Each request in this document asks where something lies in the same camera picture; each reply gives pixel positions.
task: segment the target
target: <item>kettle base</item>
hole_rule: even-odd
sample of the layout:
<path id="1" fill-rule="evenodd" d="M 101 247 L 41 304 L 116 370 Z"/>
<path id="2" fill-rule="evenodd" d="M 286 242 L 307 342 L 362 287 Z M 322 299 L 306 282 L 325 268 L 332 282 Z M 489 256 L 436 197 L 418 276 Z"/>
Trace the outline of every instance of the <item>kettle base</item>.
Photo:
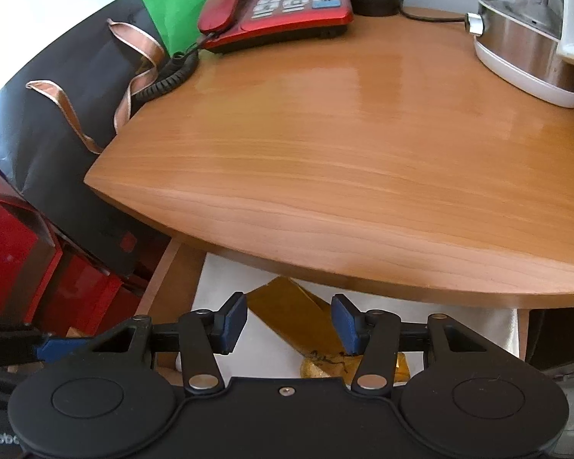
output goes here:
<path id="1" fill-rule="evenodd" d="M 491 71 L 517 88 L 560 107 L 574 108 L 574 92 L 556 87 L 497 56 L 475 39 L 476 55 Z"/>

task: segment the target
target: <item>wooden tabletop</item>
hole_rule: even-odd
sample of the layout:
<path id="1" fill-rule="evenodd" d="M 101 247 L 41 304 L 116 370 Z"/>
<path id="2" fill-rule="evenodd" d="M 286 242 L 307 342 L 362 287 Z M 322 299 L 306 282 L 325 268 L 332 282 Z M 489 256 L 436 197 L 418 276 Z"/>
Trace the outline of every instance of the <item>wooden tabletop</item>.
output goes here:
<path id="1" fill-rule="evenodd" d="M 574 305 L 574 110 L 487 70 L 463 26 L 358 17 L 336 39 L 202 55 L 87 184 L 173 236 L 304 279 Z"/>

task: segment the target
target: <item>blue button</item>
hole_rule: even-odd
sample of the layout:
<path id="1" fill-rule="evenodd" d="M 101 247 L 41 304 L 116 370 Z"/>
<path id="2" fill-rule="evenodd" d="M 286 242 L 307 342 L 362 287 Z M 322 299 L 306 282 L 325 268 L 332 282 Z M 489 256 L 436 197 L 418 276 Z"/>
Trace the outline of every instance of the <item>blue button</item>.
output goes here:
<path id="1" fill-rule="evenodd" d="M 339 6 L 340 0 L 321 0 L 318 2 L 313 2 L 313 8 L 332 8 Z"/>

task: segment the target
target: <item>red telephone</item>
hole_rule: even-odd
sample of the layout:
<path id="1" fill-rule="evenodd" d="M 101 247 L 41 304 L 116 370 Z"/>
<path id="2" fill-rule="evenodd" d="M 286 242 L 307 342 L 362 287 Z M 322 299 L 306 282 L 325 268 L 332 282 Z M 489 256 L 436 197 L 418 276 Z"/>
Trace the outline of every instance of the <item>red telephone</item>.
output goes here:
<path id="1" fill-rule="evenodd" d="M 206 0 L 203 48 L 225 53 L 288 39 L 334 37 L 353 20 L 350 0 Z"/>

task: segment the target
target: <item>cable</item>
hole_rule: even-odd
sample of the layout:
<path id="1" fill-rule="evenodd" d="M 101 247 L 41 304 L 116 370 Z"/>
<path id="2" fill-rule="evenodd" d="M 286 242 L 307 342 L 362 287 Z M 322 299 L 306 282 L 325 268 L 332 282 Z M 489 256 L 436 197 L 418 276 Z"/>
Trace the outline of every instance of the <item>cable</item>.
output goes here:
<path id="1" fill-rule="evenodd" d="M 176 52 L 161 69 L 157 80 L 134 95 L 134 101 L 139 104 L 147 103 L 176 90 L 196 72 L 200 63 L 198 51 L 204 46 L 204 43 L 214 37 L 214 34 L 209 34 L 184 52 Z"/>
<path id="2" fill-rule="evenodd" d="M 448 23 L 448 22 L 465 22 L 464 17 L 426 17 L 423 15 L 413 15 L 404 10 L 404 0 L 400 0 L 400 14 L 405 16 L 407 19 L 412 21 L 420 22 L 438 22 L 438 23 Z"/>

